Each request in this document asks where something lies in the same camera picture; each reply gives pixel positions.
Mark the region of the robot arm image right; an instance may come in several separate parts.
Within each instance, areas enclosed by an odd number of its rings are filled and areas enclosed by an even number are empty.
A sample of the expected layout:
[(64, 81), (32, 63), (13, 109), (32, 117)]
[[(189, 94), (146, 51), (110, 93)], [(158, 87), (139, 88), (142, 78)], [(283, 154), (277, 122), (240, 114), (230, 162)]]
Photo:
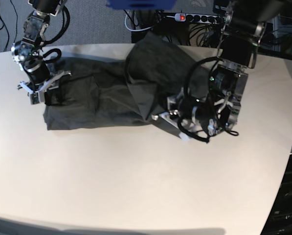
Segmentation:
[(125, 61), (63, 58), (59, 80), (46, 99), (48, 130), (153, 125), (202, 142), (233, 130), (248, 75), (267, 22), (284, 0), (232, 0), (221, 23), (216, 56), (194, 61), (153, 33), (136, 43)]

